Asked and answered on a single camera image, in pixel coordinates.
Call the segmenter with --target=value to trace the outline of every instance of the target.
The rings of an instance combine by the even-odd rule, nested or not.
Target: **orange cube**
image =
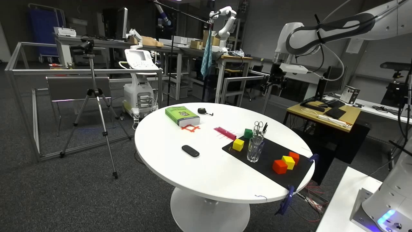
[[[288,165],[283,160],[275,160],[272,165],[273,171],[277,174],[285,174],[288,170]]]
[[[289,156],[293,158],[293,160],[295,161],[295,165],[297,165],[297,163],[299,162],[300,155],[298,153],[289,152]]]

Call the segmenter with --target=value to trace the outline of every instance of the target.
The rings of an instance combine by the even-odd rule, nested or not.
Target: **floor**
[[[4,75],[5,64],[0,65],[0,231],[180,231],[170,213],[170,196],[173,186],[161,180],[134,158],[133,141],[111,144],[119,179],[111,177],[112,169],[107,147],[86,150],[64,159],[50,159],[33,163],[16,105]],[[45,88],[44,76],[17,78],[17,83],[27,114],[31,119],[31,88]],[[120,106],[122,85],[112,86],[113,105]],[[197,102],[187,97],[181,102]],[[56,137],[56,125],[52,116],[47,92],[37,95],[40,148],[47,154],[61,149],[75,119],[70,103],[61,104],[63,122],[61,135]],[[100,118],[95,102],[90,102],[87,112],[79,122],[69,147],[87,144],[102,139]],[[242,107],[260,112],[262,99],[243,100]],[[282,121],[285,109],[269,105],[266,115]],[[133,133],[131,119],[123,121],[128,133]],[[107,120],[109,137],[120,136],[123,131],[118,123]],[[385,160],[388,147],[374,141],[366,141],[351,167],[371,173]],[[323,197],[331,199],[347,164],[335,160],[326,175],[321,189]],[[374,174],[383,180],[386,168]],[[307,219],[318,215],[307,202],[294,197],[293,208]],[[288,210],[284,216],[274,213],[279,202],[251,205],[250,221],[245,232],[315,231],[318,223],[305,221]]]

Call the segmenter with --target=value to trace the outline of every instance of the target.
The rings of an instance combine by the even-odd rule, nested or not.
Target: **remote control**
[[[188,146],[188,145],[183,145],[182,149],[183,149],[183,151],[185,151],[186,153],[188,153],[189,155],[191,155],[193,157],[198,157],[199,156],[199,152],[196,151],[195,149],[193,149],[192,147]]]

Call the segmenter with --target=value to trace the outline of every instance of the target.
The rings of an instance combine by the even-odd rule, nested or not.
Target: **red plastic piece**
[[[283,160],[275,160],[272,165],[273,171],[277,174],[285,174],[288,170],[288,165]]]
[[[299,162],[300,155],[298,153],[289,152],[289,156],[295,161],[295,165]]]
[[[221,127],[216,127],[215,130],[218,131],[219,133],[223,134],[224,136],[228,137],[229,139],[236,140],[236,135],[230,133],[229,131],[227,131],[227,130],[221,128]]]

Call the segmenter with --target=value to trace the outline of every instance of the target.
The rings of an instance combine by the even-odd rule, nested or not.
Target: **round white table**
[[[174,106],[179,105],[196,114],[203,107],[214,115],[198,114],[200,129],[190,132],[177,126],[162,108],[139,123],[134,139],[146,166],[175,186],[170,208],[184,232],[241,232],[249,222],[249,204],[282,200],[288,194],[284,187],[223,151],[222,147],[232,140],[214,128],[220,126],[241,137],[245,128],[253,129],[255,121],[267,122],[265,138],[306,157],[312,156],[302,138],[265,115],[224,104]],[[182,150],[183,145],[191,146],[200,155],[190,156]],[[308,184],[314,169],[313,164],[296,192]]]

